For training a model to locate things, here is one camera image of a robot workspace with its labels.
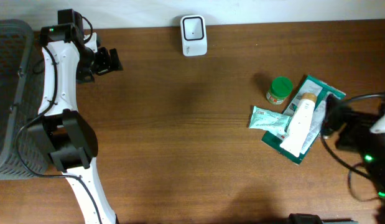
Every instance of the green jar lid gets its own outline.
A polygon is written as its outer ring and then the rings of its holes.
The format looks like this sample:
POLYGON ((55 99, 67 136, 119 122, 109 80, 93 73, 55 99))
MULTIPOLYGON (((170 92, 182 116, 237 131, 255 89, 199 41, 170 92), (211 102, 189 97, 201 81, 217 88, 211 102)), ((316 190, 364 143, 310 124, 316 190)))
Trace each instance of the green jar lid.
POLYGON ((271 93, 278 98, 286 98, 293 90, 293 83, 286 77, 278 77, 272 81, 271 93))

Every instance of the green indicator light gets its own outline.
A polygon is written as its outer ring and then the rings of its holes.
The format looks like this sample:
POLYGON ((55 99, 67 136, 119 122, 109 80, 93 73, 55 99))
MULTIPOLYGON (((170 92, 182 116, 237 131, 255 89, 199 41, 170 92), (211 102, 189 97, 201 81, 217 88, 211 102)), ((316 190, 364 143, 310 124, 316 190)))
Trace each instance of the green indicator light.
POLYGON ((384 193, 384 192, 379 192, 378 195, 379 195, 379 197, 381 197, 381 198, 385 198, 385 193, 384 193))
POLYGON ((366 155, 364 159, 366 160, 366 162, 371 162, 373 160, 373 157, 371 157, 370 155, 366 155))

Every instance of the jar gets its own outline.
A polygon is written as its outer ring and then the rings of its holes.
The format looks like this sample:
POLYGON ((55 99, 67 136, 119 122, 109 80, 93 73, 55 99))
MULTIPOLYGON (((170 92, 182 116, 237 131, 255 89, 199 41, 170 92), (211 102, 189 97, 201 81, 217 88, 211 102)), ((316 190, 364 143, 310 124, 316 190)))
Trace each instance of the jar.
POLYGON ((285 101, 293 90, 293 83, 286 77, 278 77, 271 83, 267 92, 267 100, 273 105, 279 105, 285 101))

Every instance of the wooden table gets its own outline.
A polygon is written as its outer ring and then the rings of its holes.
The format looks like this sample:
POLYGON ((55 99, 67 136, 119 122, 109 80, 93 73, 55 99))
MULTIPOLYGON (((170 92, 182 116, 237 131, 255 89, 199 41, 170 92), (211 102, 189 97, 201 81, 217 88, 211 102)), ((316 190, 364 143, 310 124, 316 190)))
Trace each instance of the wooden table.
MULTIPOLYGON (((290 213, 374 223, 379 203, 350 196, 347 170, 320 141, 297 166, 247 126, 252 105, 284 109, 264 97, 281 75, 297 87, 311 74, 348 97, 385 90, 385 20, 210 26, 208 53, 193 58, 182 55, 178 27, 97 33, 118 49, 124 71, 78 85, 77 100, 96 131, 101 183, 121 223, 256 222, 290 213)), ((376 194, 367 181, 353 182, 363 197, 376 194)), ((83 223, 83 216, 65 180, 0 181, 0 223, 83 223)))

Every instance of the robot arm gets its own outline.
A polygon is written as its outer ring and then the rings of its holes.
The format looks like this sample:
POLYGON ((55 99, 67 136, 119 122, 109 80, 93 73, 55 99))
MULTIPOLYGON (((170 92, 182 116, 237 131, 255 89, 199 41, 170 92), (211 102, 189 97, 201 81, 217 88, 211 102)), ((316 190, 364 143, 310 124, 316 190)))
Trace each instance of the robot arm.
POLYGON ((43 119, 28 128, 45 159, 64 175, 81 177, 97 204, 100 219, 90 196, 75 179, 67 178, 86 223, 118 223, 98 177, 98 141, 93 129, 79 115, 76 82, 93 82, 93 74, 122 70, 116 49, 100 46, 96 33, 84 36, 82 17, 72 9, 58 12, 58 25, 43 27, 40 43, 45 62, 44 94, 39 114, 50 102, 54 105, 43 119), (54 57, 56 68, 50 54, 54 57))

